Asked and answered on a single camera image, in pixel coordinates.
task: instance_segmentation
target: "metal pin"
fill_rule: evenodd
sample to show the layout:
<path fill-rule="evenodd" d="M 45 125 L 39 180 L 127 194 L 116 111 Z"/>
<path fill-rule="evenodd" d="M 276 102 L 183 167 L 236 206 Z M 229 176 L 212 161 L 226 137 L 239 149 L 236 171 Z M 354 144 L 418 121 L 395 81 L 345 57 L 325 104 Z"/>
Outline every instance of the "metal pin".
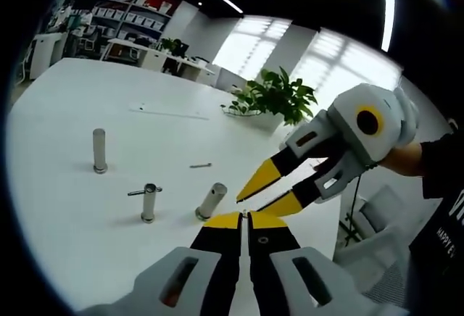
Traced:
<path fill-rule="evenodd" d="M 212 164 L 208 162 L 207 164 L 199 164 L 199 165 L 190 165 L 191 169 L 197 169 L 198 167 L 210 167 Z"/>
<path fill-rule="evenodd" d="M 195 215 L 198 219 L 208 220 L 226 193 L 227 187 L 222 183 L 213 184 L 206 198 L 204 198 L 203 203 L 195 210 Z"/>
<path fill-rule="evenodd" d="M 94 171 L 99 175 L 108 170 L 105 156 L 105 132 L 103 129 L 94 130 Z"/>
<path fill-rule="evenodd" d="M 156 187 L 153 183 L 147 183 L 143 191 L 131 191 L 128 196 L 144 195 L 144 206 L 140 215 L 145 223 L 152 223 L 154 220 L 154 200 L 156 193 L 162 191 L 161 187 Z"/>

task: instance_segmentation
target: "white wall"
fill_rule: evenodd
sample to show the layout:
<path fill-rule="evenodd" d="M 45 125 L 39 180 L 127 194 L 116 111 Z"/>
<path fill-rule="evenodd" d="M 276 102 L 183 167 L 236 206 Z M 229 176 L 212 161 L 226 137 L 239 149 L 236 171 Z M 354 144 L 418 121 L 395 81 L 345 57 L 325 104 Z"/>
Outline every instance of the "white wall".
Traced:
<path fill-rule="evenodd" d="M 182 3 L 179 4 L 179 7 L 175 10 L 173 17 L 166 25 L 162 37 L 174 39 L 179 38 L 183 41 L 183 34 L 186 32 L 191 21 L 195 18 L 197 12 L 198 8 L 182 1 Z"/>
<path fill-rule="evenodd" d="M 400 86 L 419 109 L 420 122 L 415 141 L 434 141 L 445 133 L 451 132 L 445 118 L 414 84 L 403 77 Z M 351 206 L 356 182 L 357 179 L 353 180 L 342 194 L 342 218 Z M 398 217 L 395 224 L 403 229 L 408 241 L 411 241 L 434 213 L 439 200 L 422 197 L 420 178 L 401 176 L 383 167 L 376 167 L 362 175 L 358 193 L 369 199 L 383 184 L 389 184 L 405 203 L 405 211 Z"/>
<path fill-rule="evenodd" d="M 198 42 L 198 38 L 203 36 L 203 32 L 211 22 L 211 19 L 202 12 L 198 11 L 191 22 L 188 24 L 182 35 L 182 42 L 188 44 L 190 47 L 187 50 L 187 54 L 195 56 L 191 53 L 191 46 Z"/>
<path fill-rule="evenodd" d="M 263 68 L 279 73 L 281 66 L 290 74 L 310 45 L 317 31 L 290 25 L 274 48 Z"/>
<path fill-rule="evenodd" d="M 209 20 L 203 30 L 197 33 L 198 36 L 190 44 L 188 53 L 212 62 L 238 21 L 236 18 Z"/>

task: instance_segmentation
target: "yellow ring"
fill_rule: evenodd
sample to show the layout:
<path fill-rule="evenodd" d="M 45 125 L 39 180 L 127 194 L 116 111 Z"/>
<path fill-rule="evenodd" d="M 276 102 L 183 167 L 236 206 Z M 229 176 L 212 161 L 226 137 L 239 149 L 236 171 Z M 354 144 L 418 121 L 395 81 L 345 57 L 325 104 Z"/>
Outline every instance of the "yellow ring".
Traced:
<path fill-rule="evenodd" d="M 376 137 L 376 136 L 380 135 L 382 130 L 384 129 L 384 118 L 382 117 L 381 113 L 374 106 L 358 106 L 356 116 L 362 111 L 368 111 L 368 112 L 372 113 L 374 115 L 374 117 L 376 117 L 376 119 L 377 119 L 377 123 L 378 123 L 377 132 L 374 133 L 373 135 L 369 135 L 369 136 L 370 137 Z"/>

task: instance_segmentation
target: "office desk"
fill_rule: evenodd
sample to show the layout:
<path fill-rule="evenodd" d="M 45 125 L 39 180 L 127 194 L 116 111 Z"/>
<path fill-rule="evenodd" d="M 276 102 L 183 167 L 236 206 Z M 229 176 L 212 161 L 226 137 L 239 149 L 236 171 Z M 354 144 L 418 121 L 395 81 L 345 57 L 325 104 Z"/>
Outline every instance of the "office desk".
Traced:
<path fill-rule="evenodd" d="M 36 46 L 30 63 L 30 79 L 36 79 L 63 57 L 67 33 L 41 33 L 34 37 Z"/>
<path fill-rule="evenodd" d="M 115 301 L 141 271 L 175 247 L 190 246 L 203 224 L 194 210 L 214 182 L 228 187 L 220 214 L 256 209 L 312 174 L 304 163 L 256 199 L 236 204 L 288 130 L 269 136 L 224 115 L 219 105 L 232 98 L 160 72 L 63 59 L 16 102 L 7 126 L 12 205 L 37 266 L 73 310 Z M 95 128 L 107 132 L 104 175 L 92 168 Z M 140 220 L 141 196 L 127 196 L 148 182 L 163 187 L 152 224 Z M 335 198 L 285 221 L 300 245 L 332 258 L 339 213 Z M 230 315 L 259 314 L 246 239 Z"/>
<path fill-rule="evenodd" d="M 129 46 L 131 48 L 139 49 L 144 52 L 142 54 L 142 59 L 141 59 L 141 65 L 140 67 L 146 68 L 149 70 L 155 70 L 155 71 L 160 71 L 160 62 L 163 62 L 163 59 L 173 59 L 177 62 L 179 62 L 182 65 L 185 65 L 185 70 L 183 71 L 182 78 L 189 79 L 196 81 L 198 77 L 201 75 L 202 71 L 205 71 L 206 73 L 214 75 L 214 72 L 211 70 L 208 70 L 205 66 L 201 66 L 195 62 L 188 61 L 187 59 L 182 59 L 181 57 L 174 57 L 171 54 L 164 53 L 162 51 L 158 51 L 155 49 L 148 48 L 146 46 L 142 46 L 140 44 L 135 44 L 134 42 L 131 41 L 126 41 L 123 39 L 119 38 L 113 38 L 108 41 L 109 45 L 107 49 L 105 49 L 104 53 L 101 55 L 100 60 L 105 60 L 111 51 L 112 45 L 113 44 L 120 44 L 121 46 Z"/>

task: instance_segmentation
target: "potted plant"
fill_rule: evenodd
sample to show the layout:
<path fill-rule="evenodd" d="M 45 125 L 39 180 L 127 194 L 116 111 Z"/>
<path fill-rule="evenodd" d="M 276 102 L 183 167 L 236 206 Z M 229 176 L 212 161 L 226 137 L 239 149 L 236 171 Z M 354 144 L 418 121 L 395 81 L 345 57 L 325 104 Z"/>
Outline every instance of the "potted plant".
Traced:
<path fill-rule="evenodd" d="M 255 125 L 270 131 L 282 122 L 285 125 L 298 124 L 304 113 L 312 117 L 309 106 L 312 102 L 318 103 L 314 89 L 304 86 L 301 78 L 291 82 L 287 72 L 279 68 L 280 74 L 262 70 L 262 83 L 249 80 L 244 90 L 233 93 L 236 100 L 231 105 L 221 105 L 223 111 L 230 115 L 253 117 Z"/>
<path fill-rule="evenodd" d="M 161 51 L 168 53 L 169 51 L 172 51 L 174 49 L 174 40 L 171 38 L 162 38 L 161 43 L 160 43 L 160 49 Z"/>

